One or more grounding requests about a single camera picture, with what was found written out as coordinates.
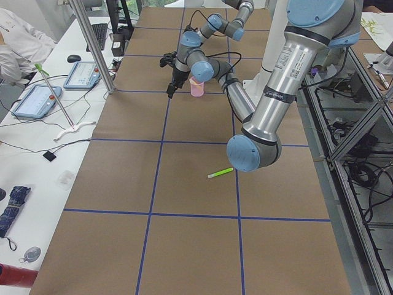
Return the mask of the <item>black keyboard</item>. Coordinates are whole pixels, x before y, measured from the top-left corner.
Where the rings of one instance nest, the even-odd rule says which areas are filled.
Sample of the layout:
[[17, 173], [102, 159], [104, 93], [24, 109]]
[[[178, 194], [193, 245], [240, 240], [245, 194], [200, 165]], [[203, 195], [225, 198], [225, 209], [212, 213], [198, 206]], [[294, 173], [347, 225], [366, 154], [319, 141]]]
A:
[[91, 28], [98, 41], [100, 50], [104, 50], [106, 39], [107, 39], [107, 24], [106, 23], [92, 24]]

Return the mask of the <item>far teach pendant tablet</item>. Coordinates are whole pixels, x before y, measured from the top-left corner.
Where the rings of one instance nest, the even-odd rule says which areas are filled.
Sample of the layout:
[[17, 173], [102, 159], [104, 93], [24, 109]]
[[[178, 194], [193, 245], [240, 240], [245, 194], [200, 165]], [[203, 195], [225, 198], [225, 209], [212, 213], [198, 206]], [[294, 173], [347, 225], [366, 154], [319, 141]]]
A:
[[90, 90], [101, 78], [94, 61], [77, 61], [74, 63], [63, 84], [68, 90]]

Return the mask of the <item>teach pendant tablet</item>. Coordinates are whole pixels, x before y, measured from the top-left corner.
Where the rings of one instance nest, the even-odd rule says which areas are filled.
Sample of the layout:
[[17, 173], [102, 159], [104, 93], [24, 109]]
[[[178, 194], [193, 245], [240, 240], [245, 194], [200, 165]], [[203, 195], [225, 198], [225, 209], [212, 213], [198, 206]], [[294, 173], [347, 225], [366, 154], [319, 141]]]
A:
[[101, 78], [94, 61], [77, 61], [74, 63], [63, 84], [68, 90], [90, 90]]
[[54, 98], [50, 98], [51, 95], [52, 93], [46, 85], [35, 85], [24, 95], [11, 114], [15, 117], [43, 118], [56, 103]]

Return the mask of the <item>folded blue umbrella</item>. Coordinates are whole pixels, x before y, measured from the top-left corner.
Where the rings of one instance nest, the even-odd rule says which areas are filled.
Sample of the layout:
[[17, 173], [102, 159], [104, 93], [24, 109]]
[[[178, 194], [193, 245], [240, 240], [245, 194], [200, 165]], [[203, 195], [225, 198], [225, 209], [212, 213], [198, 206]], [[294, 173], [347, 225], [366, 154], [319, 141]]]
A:
[[12, 189], [9, 202], [1, 214], [1, 238], [6, 237], [30, 191], [31, 188], [26, 186], [15, 186]]

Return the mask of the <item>pink mesh pen holder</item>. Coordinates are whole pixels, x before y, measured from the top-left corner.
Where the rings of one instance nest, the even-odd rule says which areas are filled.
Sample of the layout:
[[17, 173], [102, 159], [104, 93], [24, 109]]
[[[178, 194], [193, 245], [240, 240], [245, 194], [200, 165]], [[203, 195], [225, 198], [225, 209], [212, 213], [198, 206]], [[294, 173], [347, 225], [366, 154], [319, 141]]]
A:
[[204, 82], [198, 81], [194, 76], [189, 79], [191, 96], [201, 97], [204, 95]]

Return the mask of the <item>seated person white hoodie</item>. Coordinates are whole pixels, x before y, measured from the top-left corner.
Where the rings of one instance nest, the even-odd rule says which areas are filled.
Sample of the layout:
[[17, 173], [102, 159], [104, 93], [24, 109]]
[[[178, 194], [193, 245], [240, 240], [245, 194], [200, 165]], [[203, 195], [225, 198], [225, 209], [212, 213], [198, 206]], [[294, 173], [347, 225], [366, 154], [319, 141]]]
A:
[[26, 85], [55, 48], [56, 42], [7, 9], [1, 9], [1, 79]]

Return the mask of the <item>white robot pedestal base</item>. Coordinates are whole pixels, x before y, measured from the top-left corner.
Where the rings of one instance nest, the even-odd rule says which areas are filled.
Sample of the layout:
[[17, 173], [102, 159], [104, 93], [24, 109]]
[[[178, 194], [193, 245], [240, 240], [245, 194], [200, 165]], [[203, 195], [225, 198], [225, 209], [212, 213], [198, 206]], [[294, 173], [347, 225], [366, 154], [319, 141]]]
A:
[[272, 24], [268, 34], [265, 53], [260, 71], [251, 80], [243, 80], [243, 88], [252, 102], [257, 106], [263, 89], [265, 88], [274, 66], [285, 44], [284, 30], [287, 26], [287, 0], [269, 1], [268, 9], [272, 17]]

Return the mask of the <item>brown paper table mat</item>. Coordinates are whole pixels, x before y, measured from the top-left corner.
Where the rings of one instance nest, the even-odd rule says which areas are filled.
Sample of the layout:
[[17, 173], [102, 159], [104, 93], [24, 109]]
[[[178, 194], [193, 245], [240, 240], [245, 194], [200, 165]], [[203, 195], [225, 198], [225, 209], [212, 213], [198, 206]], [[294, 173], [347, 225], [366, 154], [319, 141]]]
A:
[[158, 64], [210, 13], [141, 12], [32, 294], [351, 292], [296, 104], [276, 163], [208, 179], [240, 124]]

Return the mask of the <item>red bottle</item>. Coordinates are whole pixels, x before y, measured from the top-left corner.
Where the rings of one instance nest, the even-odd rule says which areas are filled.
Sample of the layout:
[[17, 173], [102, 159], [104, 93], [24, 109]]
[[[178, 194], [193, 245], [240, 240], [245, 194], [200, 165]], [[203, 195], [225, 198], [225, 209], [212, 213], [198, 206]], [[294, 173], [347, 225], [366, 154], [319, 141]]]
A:
[[38, 275], [38, 271], [1, 264], [1, 285], [30, 288]]

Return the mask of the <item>green marker pen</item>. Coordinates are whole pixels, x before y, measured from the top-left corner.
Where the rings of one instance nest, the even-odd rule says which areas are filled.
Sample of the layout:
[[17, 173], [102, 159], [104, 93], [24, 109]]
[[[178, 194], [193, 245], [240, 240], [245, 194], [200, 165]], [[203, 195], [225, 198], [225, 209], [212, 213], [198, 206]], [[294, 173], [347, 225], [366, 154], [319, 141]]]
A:
[[207, 175], [207, 177], [208, 177], [208, 179], [211, 179], [211, 178], [215, 178], [215, 177], [230, 173], [232, 171], [233, 171], [233, 167], [230, 167], [230, 168], [226, 168], [226, 169], [214, 172], [214, 173], [210, 173]]

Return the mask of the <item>metal grabber stick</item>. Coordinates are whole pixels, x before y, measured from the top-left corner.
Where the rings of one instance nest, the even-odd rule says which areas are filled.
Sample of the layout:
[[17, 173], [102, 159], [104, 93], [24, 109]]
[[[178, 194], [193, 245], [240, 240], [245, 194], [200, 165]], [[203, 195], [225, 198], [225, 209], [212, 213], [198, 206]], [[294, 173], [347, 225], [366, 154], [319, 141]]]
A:
[[84, 127], [84, 126], [96, 125], [96, 122], [95, 122], [95, 121], [93, 121], [93, 122], [81, 122], [81, 123], [79, 123], [79, 124], [75, 124], [75, 123], [72, 121], [72, 119], [71, 119], [71, 117], [69, 116], [69, 114], [66, 112], [66, 110], [65, 110], [65, 108], [64, 108], [64, 106], [63, 106], [63, 104], [62, 104], [62, 102], [61, 102], [60, 99], [59, 99], [59, 96], [56, 94], [56, 92], [54, 91], [53, 87], [51, 86], [51, 84], [50, 84], [50, 82], [49, 82], [49, 79], [48, 79], [49, 74], [48, 74], [46, 71], [44, 71], [44, 70], [42, 69], [42, 65], [41, 65], [41, 64], [35, 63], [34, 66], [36, 67], [36, 69], [38, 70], [38, 72], [41, 74], [43, 80], [44, 80], [45, 83], [47, 84], [47, 87], [50, 89], [50, 91], [51, 91], [51, 93], [52, 93], [50, 97], [53, 97], [53, 98], [55, 99], [57, 105], [60, 107], [61, 111], [63, 112], [63, 114], [64, 114], [64, 116], [65, 116], [65, 118], [66, 118], [66, 120], [68, 121], [68, 124], [70, 125], [69, 128], [66, 128], [66, 129], [64, 129], [63, 131], [60, 131], [60, 132], [59, 132], [59, 134], [56, 136], [56, 138], [53, 139], [54, 142], [59, 141], [64, 135], [66, 135], [66, 134], [68, 134], [68, 133], [76, 133], [76, 132], [78, 132], [78, 131], [79, 131], [82, 127]]

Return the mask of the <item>small black box device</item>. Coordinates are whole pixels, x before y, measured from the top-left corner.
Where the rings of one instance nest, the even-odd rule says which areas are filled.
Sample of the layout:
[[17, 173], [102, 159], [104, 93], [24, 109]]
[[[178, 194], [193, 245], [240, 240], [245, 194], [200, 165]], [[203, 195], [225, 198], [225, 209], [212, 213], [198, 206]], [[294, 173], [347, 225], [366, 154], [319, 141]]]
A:
[[51, 152], [51, 151], [46, 151], [43, 153], [42, 155], [46, 160], [48, 160], [49, 162], [52, 162], [53, 160], [56, 159], [56, 155]]

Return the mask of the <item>aluminium frame post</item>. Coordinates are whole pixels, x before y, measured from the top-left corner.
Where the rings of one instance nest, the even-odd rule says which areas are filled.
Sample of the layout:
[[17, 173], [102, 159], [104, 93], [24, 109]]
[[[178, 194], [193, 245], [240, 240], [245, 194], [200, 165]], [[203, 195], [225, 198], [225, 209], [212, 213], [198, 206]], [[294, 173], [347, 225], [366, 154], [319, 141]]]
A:
[[90, 49], [93, 59], [98, 67], [101, 79], [103, 80], [108, 94], [112, 94], [115, 90], [114, 82], [109, 74], [107, 64], [105, 62], [104, 56], [101, 53], [97, 38], [91, 27], [89, 17], [86, 13], [83, 2], [80, 0], [69, 0], [69, 4], [74, 11], [78, 24], [80, 26], [81, 32], [85, 38], [85, 41]]

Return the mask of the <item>black computer mouse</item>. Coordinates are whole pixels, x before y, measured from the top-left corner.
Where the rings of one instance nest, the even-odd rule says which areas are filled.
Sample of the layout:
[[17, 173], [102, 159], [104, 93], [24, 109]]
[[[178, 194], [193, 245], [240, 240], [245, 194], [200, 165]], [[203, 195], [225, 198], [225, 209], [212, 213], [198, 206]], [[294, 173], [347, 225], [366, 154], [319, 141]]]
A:
[[75, 63], [75, 62], [78, 62], [78, 61], [81, 61], [81, 56], [79, 56], [79, 55], [72, 54], [72, 55], [69, 55], [67, 57], [67, 62], [68, 63]]

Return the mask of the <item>near teach pendant tablet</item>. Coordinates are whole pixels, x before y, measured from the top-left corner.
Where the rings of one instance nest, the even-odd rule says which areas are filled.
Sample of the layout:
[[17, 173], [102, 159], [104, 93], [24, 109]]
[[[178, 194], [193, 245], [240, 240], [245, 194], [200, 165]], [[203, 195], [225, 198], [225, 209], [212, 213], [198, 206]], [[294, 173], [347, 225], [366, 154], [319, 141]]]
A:
[[51, 95], [52, 93], [46, 85], [35, 85], [24, 95], [11, 114], [15, 117], [43, 118], [56, 103], [54, 98], [50, 98]]

